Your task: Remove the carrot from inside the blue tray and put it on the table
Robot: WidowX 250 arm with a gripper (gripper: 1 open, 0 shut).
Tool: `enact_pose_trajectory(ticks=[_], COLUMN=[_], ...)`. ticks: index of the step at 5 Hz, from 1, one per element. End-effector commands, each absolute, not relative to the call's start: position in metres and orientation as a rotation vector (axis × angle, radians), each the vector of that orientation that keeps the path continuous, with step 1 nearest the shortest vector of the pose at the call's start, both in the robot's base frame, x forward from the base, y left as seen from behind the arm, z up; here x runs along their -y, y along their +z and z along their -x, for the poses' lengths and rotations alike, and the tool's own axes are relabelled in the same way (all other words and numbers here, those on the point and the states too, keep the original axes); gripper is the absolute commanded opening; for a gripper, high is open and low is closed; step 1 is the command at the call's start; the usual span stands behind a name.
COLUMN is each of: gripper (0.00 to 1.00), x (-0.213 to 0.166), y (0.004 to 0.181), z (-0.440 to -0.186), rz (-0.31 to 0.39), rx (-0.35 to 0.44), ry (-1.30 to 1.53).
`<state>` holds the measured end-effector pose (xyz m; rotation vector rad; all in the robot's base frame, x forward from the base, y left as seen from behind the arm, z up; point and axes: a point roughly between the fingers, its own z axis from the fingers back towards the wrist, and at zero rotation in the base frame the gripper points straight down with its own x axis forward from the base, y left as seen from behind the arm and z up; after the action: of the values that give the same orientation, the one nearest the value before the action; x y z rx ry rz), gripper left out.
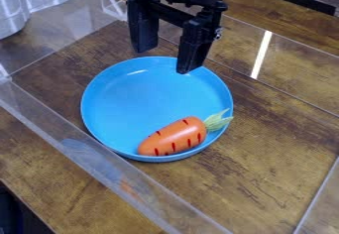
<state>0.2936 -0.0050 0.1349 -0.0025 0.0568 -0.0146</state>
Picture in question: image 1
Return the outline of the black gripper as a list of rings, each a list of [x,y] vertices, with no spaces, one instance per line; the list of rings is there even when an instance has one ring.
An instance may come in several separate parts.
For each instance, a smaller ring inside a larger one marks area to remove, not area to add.
[[[158,46],[159,20],[183,26],[176,71],[189,73],[201,67],[214,40],[222,36],[221,19],[229,6],[223,0],[166,0],[187,7],[201,6],[197,16],[170,7],[162,0],[127,0],[130,39],[134,50],[144,53]]]

